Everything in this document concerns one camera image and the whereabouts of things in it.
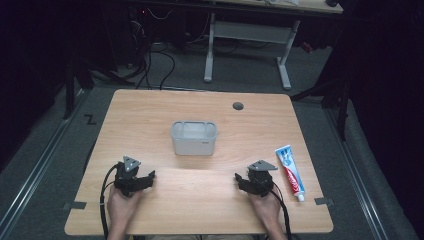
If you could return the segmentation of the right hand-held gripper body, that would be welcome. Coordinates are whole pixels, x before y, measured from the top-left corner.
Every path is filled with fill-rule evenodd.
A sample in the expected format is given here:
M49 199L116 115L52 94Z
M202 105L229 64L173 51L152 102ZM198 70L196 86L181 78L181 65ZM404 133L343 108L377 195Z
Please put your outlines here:
M277 167L258 160L248 166L248 193L265 197L273 189L273 178L270 171L277 170Z

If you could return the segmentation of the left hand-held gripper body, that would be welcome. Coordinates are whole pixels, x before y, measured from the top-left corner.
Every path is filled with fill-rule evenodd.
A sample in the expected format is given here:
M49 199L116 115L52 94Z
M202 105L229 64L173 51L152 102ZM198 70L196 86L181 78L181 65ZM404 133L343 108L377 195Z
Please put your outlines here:
M114 186L126 197L147 188L146 179L137 177L140 164L140 161L128 156L123 156L123 161L117 164Z

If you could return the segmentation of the white red blue toothpaste tube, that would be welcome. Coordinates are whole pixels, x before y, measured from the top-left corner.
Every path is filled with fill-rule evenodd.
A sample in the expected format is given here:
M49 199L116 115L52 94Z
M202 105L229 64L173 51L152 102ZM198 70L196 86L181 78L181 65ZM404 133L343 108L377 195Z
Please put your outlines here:
M275 153L279 158L282 166L284 167L287 179L291 185L293 195L298 199L299 202L304 202L305 189L294 160L291 146L286 145L276 149Z

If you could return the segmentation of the grey plastic holder box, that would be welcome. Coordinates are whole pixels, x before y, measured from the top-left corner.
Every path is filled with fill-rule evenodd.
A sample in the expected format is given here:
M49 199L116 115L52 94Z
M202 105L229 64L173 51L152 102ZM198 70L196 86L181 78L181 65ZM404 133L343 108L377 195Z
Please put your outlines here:
M215 151L218 130L213 122L176 121L171 137L176 155L211 156Z

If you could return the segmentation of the person's right hand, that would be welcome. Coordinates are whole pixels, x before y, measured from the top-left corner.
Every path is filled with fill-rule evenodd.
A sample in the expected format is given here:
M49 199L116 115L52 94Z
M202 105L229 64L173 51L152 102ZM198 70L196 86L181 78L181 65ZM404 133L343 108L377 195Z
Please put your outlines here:
M269 234L283 229L279 222L280 201L269 192L266 196L249 194L254 211Z

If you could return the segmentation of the person's left hand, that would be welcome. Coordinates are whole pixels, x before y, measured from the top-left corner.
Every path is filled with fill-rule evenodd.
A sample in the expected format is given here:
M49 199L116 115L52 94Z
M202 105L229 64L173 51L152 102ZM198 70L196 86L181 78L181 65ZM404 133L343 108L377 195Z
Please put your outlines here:
M126 197L114 186L110 188L107 203L111 221L109 229L110 232L126 231L142 196L143 191L137 191L131 197Z

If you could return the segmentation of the black metal stand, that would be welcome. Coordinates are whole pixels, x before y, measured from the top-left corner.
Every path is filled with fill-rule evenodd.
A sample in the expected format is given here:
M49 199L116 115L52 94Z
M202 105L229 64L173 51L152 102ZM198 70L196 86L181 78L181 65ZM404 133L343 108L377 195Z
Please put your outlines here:
M74 93L75 81L78 81L82 89L91 90L94 87L94 82L90 74L91 70L101 73L102 75L109 78L112 82L122 85L131 85L131 82L126 80L124 77L120 77L117 74L112 73L106 68L100 67L99 65L96 65L87 59L81 57L71 57L66 65L66 105L64 119L69 119L71 114L76 109L76 95Z
M336 130L342 141L346 140L345 124L348 117L347 108L349 100L349 90L352 80L350 78L338 78L320 83L301 93L290 97L292 101L299 101L308 96L322 96L321 106L323 108L338 108Z

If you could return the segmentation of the white-legged background desk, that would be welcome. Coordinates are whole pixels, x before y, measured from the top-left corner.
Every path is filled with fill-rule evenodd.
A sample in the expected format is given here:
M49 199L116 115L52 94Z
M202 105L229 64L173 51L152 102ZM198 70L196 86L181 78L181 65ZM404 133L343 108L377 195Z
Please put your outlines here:
M282 44L276 58L282 86L291 89L286 61L303 17L339 17L339 0L139 0L142 4L210 13L204 81L213 79L217 38Z

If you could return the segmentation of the metal floor rail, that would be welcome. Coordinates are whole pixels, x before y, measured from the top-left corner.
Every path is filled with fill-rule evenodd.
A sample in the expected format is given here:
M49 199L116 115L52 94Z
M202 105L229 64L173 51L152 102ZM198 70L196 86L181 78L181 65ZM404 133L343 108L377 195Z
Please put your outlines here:
M336 137L339 148L341 149L343 160L346 165L349 179L359 201L362 212L372 232L374 240L389 240L387 232L382 224L379 214L377 213L375 204L366 188L366 185L355 165L353 155L343 140L337 129L337 120L332 110L324 109L324 115L331 126L331 130Z
M89 94L89 90L78 90L74 95L74 109L66 113L66 97L60 93L55 105L35 124L11 162L0 173L0 240L6 240L13 231L50 166L75 112Z

